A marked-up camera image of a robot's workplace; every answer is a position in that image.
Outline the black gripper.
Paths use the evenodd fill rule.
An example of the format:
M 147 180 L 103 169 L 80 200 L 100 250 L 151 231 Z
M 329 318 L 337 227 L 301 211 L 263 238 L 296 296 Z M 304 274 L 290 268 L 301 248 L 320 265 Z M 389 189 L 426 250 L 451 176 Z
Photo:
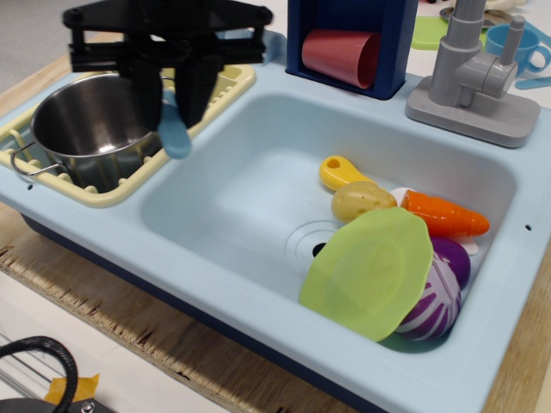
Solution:
M 62 15 L 72 69 L 129 79 L 149 130 L 158 129 L 162 113 L 159 69 L 175 68 L 176 104 L 192 127 L 224 65 L 262 62 L 263 31 L 272 20 L 268 8 L 239 1 L 98 1 Z

